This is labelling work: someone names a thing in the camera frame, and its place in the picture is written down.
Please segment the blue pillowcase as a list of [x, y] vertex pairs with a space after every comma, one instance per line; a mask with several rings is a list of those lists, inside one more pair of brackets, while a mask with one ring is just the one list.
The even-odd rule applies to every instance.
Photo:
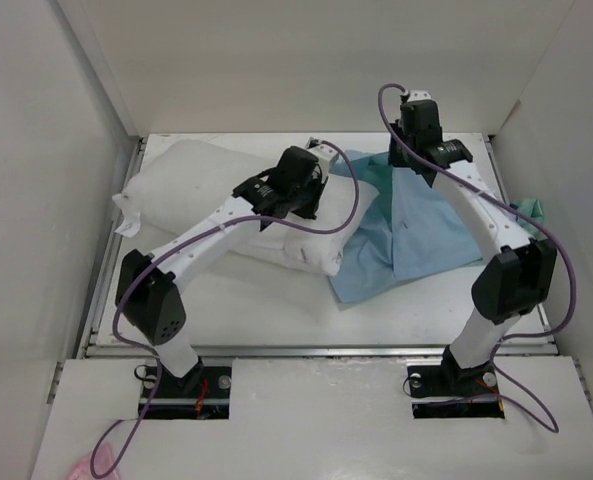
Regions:
[[482, 261], [450, 204], [420, 176], [388, 165], [388, 154], [349, 151], [356, 177], [378, 191], [344, 245], [329, 281], [340, 302], [373, 298], [402, 282]]

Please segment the white pillow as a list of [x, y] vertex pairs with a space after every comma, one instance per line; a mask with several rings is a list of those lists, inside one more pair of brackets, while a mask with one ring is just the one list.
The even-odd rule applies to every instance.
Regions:
[[[112, 197], [124, 215], [117, 232], [132, 237], [145, 222], [179, 236], [221, 206], [244, 180], [277, 163], [202, 141], [177, 142]], [[359, 181], [358, 186], [357, 210], [342, 231], [313, 235], [273, 224], [234, 251], [290, 269], [336, 275], [345, 244], [378, 196], [372, 185]]]

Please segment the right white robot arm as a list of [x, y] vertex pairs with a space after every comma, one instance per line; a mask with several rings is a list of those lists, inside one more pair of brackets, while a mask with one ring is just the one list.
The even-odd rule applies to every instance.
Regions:
[[446, 140], [437, 103], [429, 96], [402, 96], [391, 125], [389, 162], [423, 177], [456, 212], [475, 240], [484, 269], [471, 287], [473, 311], [439, 366], [421, 374], [422, 396], [468, 396], [482, 390], [492, 372], [490, 356], [508, 331], [542, 303], [550, 289], [557, 249], [513, 220], [489, 191], [472, 153]]

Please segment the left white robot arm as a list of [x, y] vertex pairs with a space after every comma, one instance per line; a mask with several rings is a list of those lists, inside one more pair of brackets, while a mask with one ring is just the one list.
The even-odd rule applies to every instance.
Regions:
[[278, 163], [249, 177], [206, 219], [147, 254], [123, 259], [115, 304], [161, 363], [165, 384], [181, 397], [199, 387], [203, 362], [191, 346], [182, 302], [189, 284], [235, 246], [289, 214], [314, 218], [338, 156], [322, 144], [292, 146]]

